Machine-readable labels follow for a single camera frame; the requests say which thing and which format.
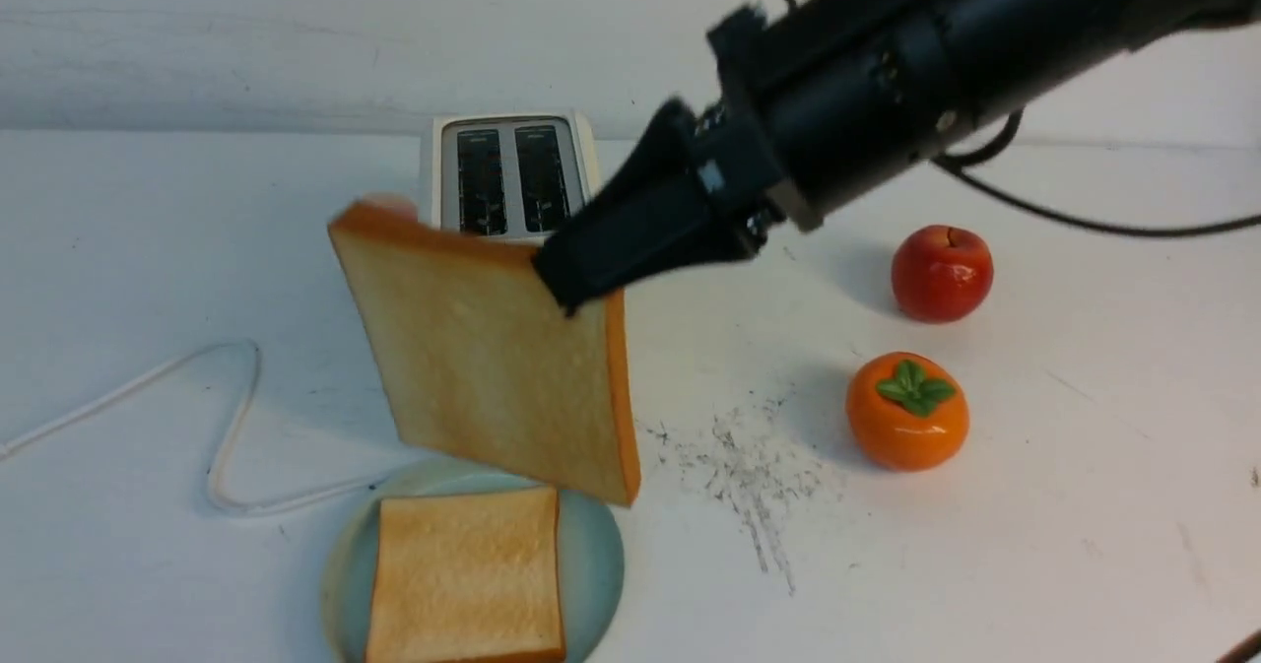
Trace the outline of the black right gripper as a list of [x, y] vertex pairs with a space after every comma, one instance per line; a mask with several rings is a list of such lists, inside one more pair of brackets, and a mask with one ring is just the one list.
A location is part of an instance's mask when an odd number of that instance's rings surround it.
[[808, 0], [707, 32], [721, 101], [662, 103], [625, 163], [532, 258], [574, 314], [658, 274], [748, 262], [769, 226], [839, 205], [976, 129], [976, 0]]

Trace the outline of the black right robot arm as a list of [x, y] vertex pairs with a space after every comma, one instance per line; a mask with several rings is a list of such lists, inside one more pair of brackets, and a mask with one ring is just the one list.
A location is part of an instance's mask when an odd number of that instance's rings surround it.
[[678, 268], [748, 262], [921, 163], [994, 156], [1033, 100], [1258, 0], [806, 0], [707, 32], [720, 101], [668, 100], [601, 192], [533, 255], [566, 313]]

